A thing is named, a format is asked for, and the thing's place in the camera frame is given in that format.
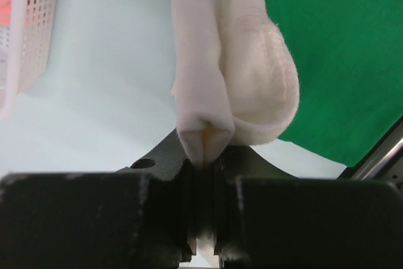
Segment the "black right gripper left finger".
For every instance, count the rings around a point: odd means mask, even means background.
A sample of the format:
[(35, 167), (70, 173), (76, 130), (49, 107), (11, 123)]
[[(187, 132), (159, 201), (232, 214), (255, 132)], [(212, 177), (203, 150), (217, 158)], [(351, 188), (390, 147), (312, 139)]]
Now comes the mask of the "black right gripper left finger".
[(114, 173), (1, 179), (2, 268), (177, 268), (196, 253), (193, 168), (176, 132)]

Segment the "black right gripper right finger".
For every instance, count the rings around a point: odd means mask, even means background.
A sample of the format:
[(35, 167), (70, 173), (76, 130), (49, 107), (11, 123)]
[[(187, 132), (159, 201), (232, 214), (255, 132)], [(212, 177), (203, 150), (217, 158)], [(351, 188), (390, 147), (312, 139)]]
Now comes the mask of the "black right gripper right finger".
[(250, 147), (213, 164), (222, 268), (401, 268), (402, 195), (382, 181), (300, 179)]

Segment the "cream white t shirt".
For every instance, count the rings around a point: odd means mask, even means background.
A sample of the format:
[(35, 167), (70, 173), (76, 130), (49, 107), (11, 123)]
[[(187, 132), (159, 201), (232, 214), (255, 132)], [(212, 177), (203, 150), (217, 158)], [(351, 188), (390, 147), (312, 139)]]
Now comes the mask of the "cream white t shirt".
[(277, 139), (300, 100), (297, 68), (265, 0), (172, 0), (176, 130), (198, 168), (229, 145)]

